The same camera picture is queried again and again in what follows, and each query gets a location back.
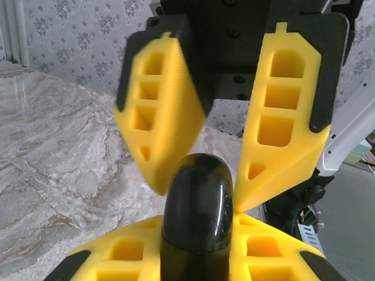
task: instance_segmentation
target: yellow 3d-printed part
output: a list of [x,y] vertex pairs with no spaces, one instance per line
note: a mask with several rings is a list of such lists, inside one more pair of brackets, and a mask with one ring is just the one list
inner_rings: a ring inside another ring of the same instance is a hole
[[[112,231],[75,249],[90,256],[71,281],[159,281],[162,216]],[[318,281],[300,256],[317,249],[245,214],[236,214],[229,281]]]
[[287,23],[265,34],[234,190],[249,210],[309,179],[329,134],[309,129],[321,55]]
[[146,182],[166,194],[206,120],[177,38],[164,33],[134,57],[125,109],[114,116]]

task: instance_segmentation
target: black cylinder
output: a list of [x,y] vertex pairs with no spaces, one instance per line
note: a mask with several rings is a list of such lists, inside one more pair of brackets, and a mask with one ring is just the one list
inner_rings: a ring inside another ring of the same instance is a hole
[[173,175],[162,226],[161,281],[227,281],[233,221],[228,166],[186,156]]

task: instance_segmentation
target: marble floor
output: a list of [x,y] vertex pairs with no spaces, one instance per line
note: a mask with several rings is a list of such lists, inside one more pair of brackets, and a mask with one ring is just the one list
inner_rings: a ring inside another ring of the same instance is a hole
[[[109,95],[0,61],[0,279],[43,280],[80,244],[163,213],[113,106]],[[235,179],[240,149],[237,137],[204,128],[193,151],[221,157]]]

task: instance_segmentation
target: gray marble surface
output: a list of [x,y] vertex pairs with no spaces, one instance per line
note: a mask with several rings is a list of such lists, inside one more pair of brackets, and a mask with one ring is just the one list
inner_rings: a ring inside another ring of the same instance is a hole
[[[114,98],[0,61],[0,279],[42,280],[73,248],[163,212],[113,120]],[[204,128],[194,152],[233,178],[235,136]],[[259,218],[259,209],[250,211]]]

